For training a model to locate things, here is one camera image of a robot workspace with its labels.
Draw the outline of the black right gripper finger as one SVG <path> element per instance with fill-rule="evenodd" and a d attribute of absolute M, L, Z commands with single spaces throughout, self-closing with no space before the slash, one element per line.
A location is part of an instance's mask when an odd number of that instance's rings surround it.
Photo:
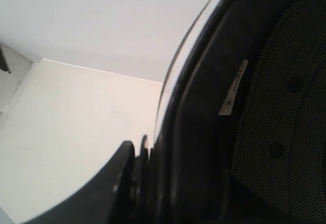
<path fill-rule="evenodd" d="M 147 135 L 139 155 L 123 141 L 111 159 L 81 189 L 29 223 L 128 222 L 144 203 L 148 167 Z"/>

